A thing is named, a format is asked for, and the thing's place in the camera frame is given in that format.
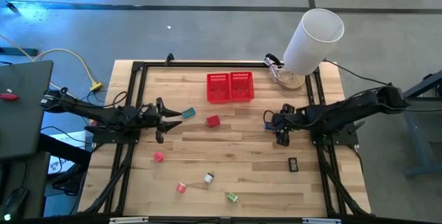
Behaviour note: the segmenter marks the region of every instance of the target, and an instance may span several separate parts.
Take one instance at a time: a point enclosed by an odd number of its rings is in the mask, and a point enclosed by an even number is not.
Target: gray floor
[[[189,6],[308,6],[307,0],[44,0]],[[316,0],[320,7],[440,8],[440,0]],[[340,14],[345,35],[328,58],[367,77],[406,90],[428,73],[442,69],[442,15]],[[107,83],[115,59],[262,59],[282,57],[302,13],[161,12],[106,10],[21,10],[0,8],[0,33],[27,48],[67,48],[81,55],[100,82]],[[2,57],[26,62],[25,57]],[[81,64],[68,54],[52,53],[52,80],[84,96],[90,82]],[[373,84],[341,72],[346,95]],[[84,126],[80,117],[45,114],[44,126],[65,131]],[[365,182],[376,215],[442,222],[442,175],[405,178],[417,163],[400,115],[375,115],[358,130]],[[52,199],[46,215],[71,199]]]

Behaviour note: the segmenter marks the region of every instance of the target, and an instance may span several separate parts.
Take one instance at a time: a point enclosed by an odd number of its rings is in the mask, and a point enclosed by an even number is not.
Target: red plastic basket
[[[255,97],[251,72],[230,73],[230,98],[233,101],[248,102]]]
[[[226,103],[230,101],[229,74],[207,74],[207,101]]]

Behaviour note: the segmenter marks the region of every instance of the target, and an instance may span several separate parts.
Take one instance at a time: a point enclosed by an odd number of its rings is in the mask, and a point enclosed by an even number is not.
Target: green object
[[[235,194],[232,193],[232,192],[230,192],[230,193],[227,195],[227,198],[228,198],[229,200],[233,201],[234,203],[239,203],[239,201],[238,201],[238,196],[235,195]]]

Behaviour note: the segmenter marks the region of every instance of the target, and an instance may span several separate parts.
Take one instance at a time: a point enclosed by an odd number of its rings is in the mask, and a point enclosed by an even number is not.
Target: wooden tabletop
[[[107,104],[127,90],[132,62],[115,61]],[[206,74],[230,71],[253,73],[255,99],[209,104]],[[344,99],[338,69],[322,63],[320,71],[326,102]],[[310,145],[309,132],[291,132],[290,146],[282,147],[272,132],[265,131],[262,121],[265,110],[279,111],[284,103],[307,106],[305,85],[297,91],[284,91],[270,80],[265,68],[149,68],[143,103],[155,102],[157,97],[162,97],[171,110],[192,106],[196,115],[185,120],[169,118],[183,123],[164,136],[164,144],[156,143],[155,130],[142,131],[135,147],[124,215],[326,216],[318,156]],[[220,117],[220,126],[208,128],[206,118],[212,115]],[[153,160],[156,151],[164,154],[163,162]],[[79,210],[86,209],[108,182],[114,152],[114,144],[105,144],[92,155]],[[336,147],[336,155],[344,186],[369,212],[358,158],[348,147]],[[299,172],[289,172],[290,157],[298,159]],[[214,171],[215,179],[208,185],[204,176],[210,171]],[[184,194],[175,190],[182,181],[187,183]],[[229,192],[238,196],[239,203],[227,199]],[[338,209],[333,187],[331,194]]]

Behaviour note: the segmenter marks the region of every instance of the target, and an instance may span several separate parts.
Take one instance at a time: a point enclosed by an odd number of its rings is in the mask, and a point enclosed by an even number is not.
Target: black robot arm
[[[382,86],[334,104],[306,106],[296,110],[284,104],[282,110],[273,115],[271,125],[276,130],[276,142],[288,146],[289,131],[303,129],[328,134],[375,113],[401,113],[406,106],[407,102],[399,88]]]
[[[136,109],[134,106],[109,107],[96,106],[77,100],[67,94],[68,89],[59,91],[47,90],[41,99],[40,106],[49,113],[74,113],[85,118],[97,121],[97,126],[87,126],[85,129],[92,133],[97,131],[110,131],[126,133],[144,128],[157,128],[156,140],[163,143],[163,133],[181,124],[181,121],[165,122],[162,117],[179,116],[181,113],[168,110],[163,105],[162,99],[157,98],[156,105],[147,104]]]

